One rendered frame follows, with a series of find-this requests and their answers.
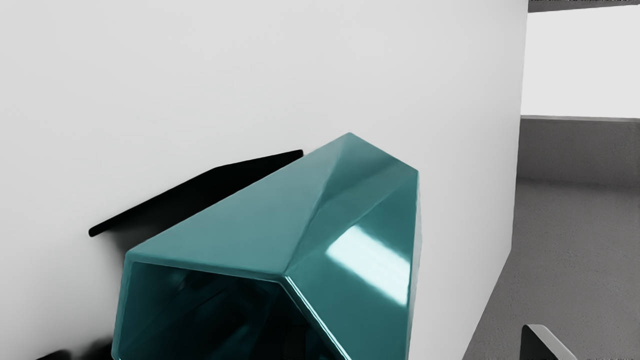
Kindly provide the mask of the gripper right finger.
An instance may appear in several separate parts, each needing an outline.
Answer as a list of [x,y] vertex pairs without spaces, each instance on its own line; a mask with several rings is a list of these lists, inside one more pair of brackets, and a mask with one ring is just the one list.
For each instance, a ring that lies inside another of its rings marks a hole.
[[519,360],[578,360],[544,325],[523,325]]

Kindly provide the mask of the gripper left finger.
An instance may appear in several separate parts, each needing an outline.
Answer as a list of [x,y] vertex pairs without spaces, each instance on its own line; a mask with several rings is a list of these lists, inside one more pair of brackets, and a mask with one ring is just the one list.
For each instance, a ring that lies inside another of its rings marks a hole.
[[59,349],[35,360],[114,360],[112,338],[98,339],[80,350]]

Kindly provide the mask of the teal faceted mug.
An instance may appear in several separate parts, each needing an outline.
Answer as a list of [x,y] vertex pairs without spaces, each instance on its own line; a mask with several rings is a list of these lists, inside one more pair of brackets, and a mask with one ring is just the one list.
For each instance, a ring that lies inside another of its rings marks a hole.
[[125,255],[114,360],[409,360],[419,171],[353,133]]

